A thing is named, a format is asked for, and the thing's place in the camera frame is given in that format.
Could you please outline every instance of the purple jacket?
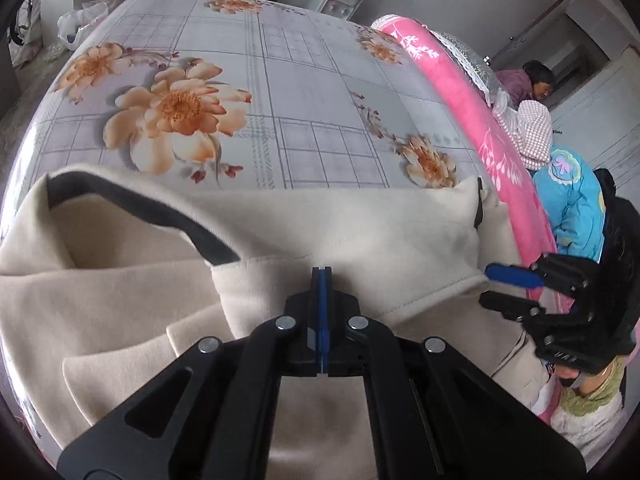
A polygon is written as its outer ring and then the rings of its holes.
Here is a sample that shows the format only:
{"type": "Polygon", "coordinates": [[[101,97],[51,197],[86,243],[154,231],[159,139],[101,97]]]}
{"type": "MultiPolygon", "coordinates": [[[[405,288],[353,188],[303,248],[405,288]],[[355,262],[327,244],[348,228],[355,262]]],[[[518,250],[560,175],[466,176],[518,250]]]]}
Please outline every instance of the purple jacket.
{"type": "Polygon", "coordinates": [[[523,69],[500,70],[495,73],[495,76],[511,96],[511,104],[516,110],[522,101],[533,99],[531,79],[523,69]]]}

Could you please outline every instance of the gingham fabric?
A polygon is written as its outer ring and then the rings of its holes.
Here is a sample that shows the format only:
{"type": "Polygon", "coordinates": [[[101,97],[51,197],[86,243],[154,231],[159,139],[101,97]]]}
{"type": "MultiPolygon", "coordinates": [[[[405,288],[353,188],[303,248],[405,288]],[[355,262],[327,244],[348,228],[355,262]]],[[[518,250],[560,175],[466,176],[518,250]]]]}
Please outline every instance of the gingham fabric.
{"type": "Polygon", "coordinates": [[[545,105],[537,101],[523,101],[516,113],[508,107],[506,92],[498,92],[494,117],[507,132],[528,170],[539,170],[551,160],[552,120],[545,105]]]}

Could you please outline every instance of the black hair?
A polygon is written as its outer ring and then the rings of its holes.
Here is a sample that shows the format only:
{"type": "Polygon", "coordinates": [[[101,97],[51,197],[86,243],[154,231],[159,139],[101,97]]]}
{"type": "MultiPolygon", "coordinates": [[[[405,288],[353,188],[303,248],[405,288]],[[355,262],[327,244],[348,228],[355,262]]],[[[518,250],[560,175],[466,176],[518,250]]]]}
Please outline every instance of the black hair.
{"type": "Polygon", "coordinates": [[[538,60],[532,59],[527,61],[522,68],[531,79],[531,84],[547,83],[551,86],[556,85],[556,76],[546,66],[540,63],[538,60]]]}

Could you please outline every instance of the blue puffer jacket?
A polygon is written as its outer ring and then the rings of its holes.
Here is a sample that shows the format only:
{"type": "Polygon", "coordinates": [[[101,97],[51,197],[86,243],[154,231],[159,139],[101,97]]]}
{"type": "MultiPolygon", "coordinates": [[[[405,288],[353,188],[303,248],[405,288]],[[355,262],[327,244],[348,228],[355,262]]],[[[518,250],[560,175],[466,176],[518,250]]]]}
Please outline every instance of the blue puffer jacket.
{"type": "Polygon", "coordinates": [[[558,253],[599,261],[605,207],[600,183],[584,159],[554,146],[551,162],[533,182],[549,217],[558,253]]]}

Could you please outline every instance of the silver bolt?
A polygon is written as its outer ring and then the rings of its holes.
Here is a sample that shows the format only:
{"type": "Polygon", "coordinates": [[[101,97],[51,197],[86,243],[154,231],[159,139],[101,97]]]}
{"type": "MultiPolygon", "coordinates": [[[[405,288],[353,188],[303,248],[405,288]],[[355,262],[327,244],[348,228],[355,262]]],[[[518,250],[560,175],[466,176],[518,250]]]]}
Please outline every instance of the silver bolt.
{"type": "Polygon", "coordinates": [[[220,346],[220,341],[215,337],[204,337],[198,341],[198,350],[203,354],[210,354],[215,352],[220,346]]]}
{"type": "Polygon", "coordinates": [[[439,337],[430,337],[424,342],[424,347],[427,349],[427,352],[439,354],[440,352],[444,352],[447,344],[439,337]]]}
{"type": "Polygon", "coordinates": [[[363,316],[353,316],[349,320],[349,326],[354,330],[362,330],[369,326],[369,320],[363,316]]]}
{"type": "Polygon", "coordinates": [[[276,319],[276,326],[280,330],[291,330],[296,325],[296,320],[291,316],[280,316],[276,319]]]}

